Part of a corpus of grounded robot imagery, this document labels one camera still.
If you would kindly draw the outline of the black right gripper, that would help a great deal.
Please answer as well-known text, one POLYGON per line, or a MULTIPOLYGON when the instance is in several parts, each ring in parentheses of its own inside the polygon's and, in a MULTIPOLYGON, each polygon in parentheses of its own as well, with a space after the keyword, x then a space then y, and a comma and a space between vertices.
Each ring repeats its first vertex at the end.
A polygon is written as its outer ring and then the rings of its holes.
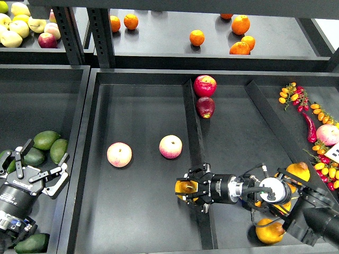
POLYGON ((209 204, 235 204, 238 201, 235 191, 237 177, 232 174, 213 174, 207 162, 191 167, 188 173, 176 180, 198 183, 197 192, 176 192, 175 195, 187 205, 197 207, 200 213, 208 213, 209 204))

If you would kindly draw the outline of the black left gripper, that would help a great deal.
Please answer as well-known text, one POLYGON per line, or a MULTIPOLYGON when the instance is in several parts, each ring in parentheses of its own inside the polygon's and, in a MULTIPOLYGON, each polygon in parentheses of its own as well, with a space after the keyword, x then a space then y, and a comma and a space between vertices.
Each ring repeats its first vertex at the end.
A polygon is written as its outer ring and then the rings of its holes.
POLYGON ((1 156, 1 178, 7 178, 1 186, 1 211, 19 219, 29 216, 41 193, 56 199, 69 181, 68 153, 65 153, 58 166, 51 170, 41 172, 31 166, 23 169, 24 156, 33 145, 34 141, 28 139, 23 147, 17 147, 14 151, 6 150, 1 156), (16 171, 8 174, 7 168, 12 161, 15 161, 16 171), (55 178, 58 181, 46 187, 46 183, 55 178))

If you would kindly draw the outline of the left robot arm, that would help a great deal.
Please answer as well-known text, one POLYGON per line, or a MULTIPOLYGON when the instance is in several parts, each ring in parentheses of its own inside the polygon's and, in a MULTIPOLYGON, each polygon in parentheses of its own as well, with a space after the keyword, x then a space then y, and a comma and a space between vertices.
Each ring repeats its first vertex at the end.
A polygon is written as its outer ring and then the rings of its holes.
POLYGON ((1 156, 1 249, 17 244, 35 233, 37 225, 29 215, 41 194, 55 199, 69 180, 65 153, 57 167, 41 171, 39 168, 23 164, 24 156, 33 147, 29 139, 14 151, 6 150, 1 156))

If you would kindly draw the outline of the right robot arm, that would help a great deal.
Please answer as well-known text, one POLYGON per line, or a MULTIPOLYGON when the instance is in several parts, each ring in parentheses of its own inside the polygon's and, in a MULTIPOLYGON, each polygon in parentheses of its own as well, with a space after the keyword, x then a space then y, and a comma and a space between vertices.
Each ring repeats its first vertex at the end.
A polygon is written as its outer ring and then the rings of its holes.
POLYGON ((175 194, 189 205, 207 213, 213 203, 236 204, 245 208, 271 212, 283 220, 283 229, 300 242, 313 246, 318 239, 338 247, 338 210, 328 191, 288 172, 277 169, 270 177, 267 167, 259 164, 264 179, 259 180, 249 171, 240 176, 214 174, 208 163, 189 169, 177 178, 175 194))

